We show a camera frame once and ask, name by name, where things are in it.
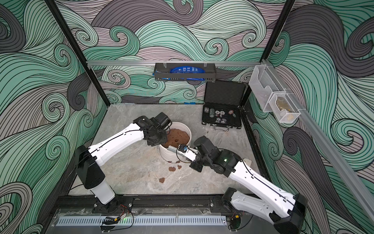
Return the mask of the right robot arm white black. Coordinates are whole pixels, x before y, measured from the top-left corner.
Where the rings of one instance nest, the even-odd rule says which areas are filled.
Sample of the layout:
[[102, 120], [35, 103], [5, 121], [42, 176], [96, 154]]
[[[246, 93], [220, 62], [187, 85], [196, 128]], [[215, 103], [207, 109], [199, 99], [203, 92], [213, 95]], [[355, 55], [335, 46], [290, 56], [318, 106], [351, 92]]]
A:
[[191, 162], [191, 168], [201, 172], [203, 167], [209, 167], [255, 194], [251, 197], [228, 188], [222, 197], [224, 204], [268, 221], [280, 234], [301, 233], [308, 203], [305, 196], [277, 187], [250, 168], [238, 154], [217, 148], [206, 136], [198, 138], [194, 145], [193, 149], [181, 146], [178, 150]]

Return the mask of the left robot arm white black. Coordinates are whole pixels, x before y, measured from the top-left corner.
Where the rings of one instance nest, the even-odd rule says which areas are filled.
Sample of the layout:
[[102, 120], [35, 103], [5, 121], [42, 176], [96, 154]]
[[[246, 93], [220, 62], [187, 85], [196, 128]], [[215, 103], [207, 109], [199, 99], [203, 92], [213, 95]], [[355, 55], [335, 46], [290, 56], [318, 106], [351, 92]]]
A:
[[121, 132], [100, 143], [78, 147], [75, 150], [75, 172], [85, 189], [90, 190], [103, 205], [112, 202], [116, 194], [106, 181], [101, 166], [138, 141], [145, 140], [151, 147], [166, 143], [171, 125], [172, 121], [163, 112], [150, 119], [141, 116]]

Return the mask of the green scrub brush white bristles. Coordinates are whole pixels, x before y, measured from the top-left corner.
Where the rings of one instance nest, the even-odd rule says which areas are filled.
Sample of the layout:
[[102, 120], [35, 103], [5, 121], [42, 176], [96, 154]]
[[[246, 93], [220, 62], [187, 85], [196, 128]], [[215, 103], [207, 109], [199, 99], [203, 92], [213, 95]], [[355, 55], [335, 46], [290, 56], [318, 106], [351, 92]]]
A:
[[169, 150], [169, 151], [171, 151], [171, 152], [173, 152], [173, 153], [178, 154], [178, 148], [177, 148], [177, 147], [169, 146], [169, 147], [167, 148], [167, 150]]

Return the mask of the white ceramic pot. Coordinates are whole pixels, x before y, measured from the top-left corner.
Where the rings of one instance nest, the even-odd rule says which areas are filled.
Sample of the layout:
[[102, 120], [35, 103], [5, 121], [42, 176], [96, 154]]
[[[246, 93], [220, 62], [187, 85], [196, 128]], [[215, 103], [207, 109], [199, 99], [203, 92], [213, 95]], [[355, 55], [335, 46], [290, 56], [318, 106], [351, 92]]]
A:
[[[188, 144], [186, 144], [186, 145], [188, 145], [188, 146], [191, 145], [191, 137], [192, 137], [192, 135], [191, 135], [191, 130], [190, 130], [190, 129], [185, 125], [185, 124], [180, 123], [180, 122], [174, 122], [174, 123], [171, 125], [171, 127], [167, 130], [167, 134], [169, 133], [169, 131], [170, 131], [171, 129], [180, 129], [180, 130], [182, 130], [182, 131], [185, 131], [185, 132], [189, 135], [189, 137], [190, 137], [190, 141], [189, 141]], [[164, 161], [166, 161], [166, 162], [168, 162], [168, 163], [180, 163], [180, 162], [181, 162], [180, 159], [182, 159], [182, 161], [187, 161], [187, 160], [184, 159], [183, 157], [178, 157], [178, 156], [176, 155], [176, 153], [173, 153], [173, 152], [167, 150], [167, 149], [164, 148], [162, 145], [159, 145], [159, 146], [158, 146], [158, 153], [159, 153], [160, 157], [161, 157]]]

